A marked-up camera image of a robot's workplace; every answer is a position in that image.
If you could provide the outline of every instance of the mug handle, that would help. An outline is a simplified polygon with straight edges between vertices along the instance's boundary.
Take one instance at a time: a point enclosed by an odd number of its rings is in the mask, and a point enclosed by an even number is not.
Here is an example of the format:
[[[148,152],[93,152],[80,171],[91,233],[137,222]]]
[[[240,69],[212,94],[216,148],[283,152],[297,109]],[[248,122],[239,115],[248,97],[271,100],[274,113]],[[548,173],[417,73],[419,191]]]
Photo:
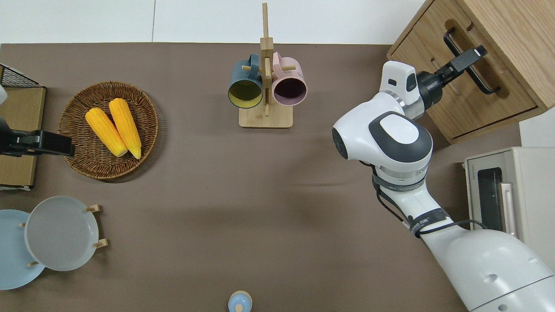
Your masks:
[[[252,79],[252,80],[256,79],[256,75],[258,75],[259,62],[260,62],[260,58],[258,54],[251,53],[249,57],[249,66],[250,66],[249,79]]]
[[[279,55],[279,52],[274,52],[273,63],[274,64],[272,64],[272,69],[274,70],[274,74],[276,74],[276,77],[279,79],[285,76],[283,69],[281,69],[281,55]]]

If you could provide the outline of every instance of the white wall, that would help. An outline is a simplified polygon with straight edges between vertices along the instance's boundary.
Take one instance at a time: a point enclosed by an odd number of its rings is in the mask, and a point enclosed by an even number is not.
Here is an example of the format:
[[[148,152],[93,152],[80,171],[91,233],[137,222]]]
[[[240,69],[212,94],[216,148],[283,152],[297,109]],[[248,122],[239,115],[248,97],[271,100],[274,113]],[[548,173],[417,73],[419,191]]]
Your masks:
[[[1,43],[248,42],[262,0],[0,0]],[[391,44],[424,0],[266,0],[275,43]],[[555,109],[520,123],[555,147]]]

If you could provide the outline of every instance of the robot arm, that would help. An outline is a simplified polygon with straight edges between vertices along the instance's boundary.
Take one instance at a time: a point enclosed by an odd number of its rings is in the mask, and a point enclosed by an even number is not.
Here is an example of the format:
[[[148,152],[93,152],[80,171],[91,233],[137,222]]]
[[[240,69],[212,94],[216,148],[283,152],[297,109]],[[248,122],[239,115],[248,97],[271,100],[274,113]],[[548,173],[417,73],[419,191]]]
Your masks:
[[[0,105],[7,98],[8,94],[0,85]],[[0,155],[14,157],[40,154],[73,156],[74,148],[71,138],[44,130],[31,132],[13,130],[0,116]]]
[[[528,247],[504,232],[459,227],[426,188],[432,138],[413,119],[485,54],[470,49],[434,74],[387,62],[380,91],[341,117],[332,136],[345,159],[370,164],[378,197],[428,246],[469,311],[554,312],[555,277]]]

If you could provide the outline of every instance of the light blue plate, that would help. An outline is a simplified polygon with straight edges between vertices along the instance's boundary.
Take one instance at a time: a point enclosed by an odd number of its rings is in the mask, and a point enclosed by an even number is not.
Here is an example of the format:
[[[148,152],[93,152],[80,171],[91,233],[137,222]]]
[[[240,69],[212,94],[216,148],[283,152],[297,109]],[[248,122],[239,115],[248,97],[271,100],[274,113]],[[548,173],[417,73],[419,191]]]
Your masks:
[[[19,210],[0,210],[0,290],[21,287],[30,283],[44,269],[44,265],[27,266],[35,259],[27,251],[23,234],[29,214]]]

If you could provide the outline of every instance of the pink mug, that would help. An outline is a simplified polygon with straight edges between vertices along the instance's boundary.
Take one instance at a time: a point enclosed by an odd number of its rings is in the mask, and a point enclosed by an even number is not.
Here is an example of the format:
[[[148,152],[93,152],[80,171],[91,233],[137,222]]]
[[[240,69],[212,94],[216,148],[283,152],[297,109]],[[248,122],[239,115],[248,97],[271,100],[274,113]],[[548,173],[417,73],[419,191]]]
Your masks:
[[[306,83],[302,75],[301,65],[291,57],[281,57],[274,53],[274,77],[272,94],[275,100],[287,106],[297,105],[306,98]],[[295,66],[295,69],[284,71],[283,67]]]

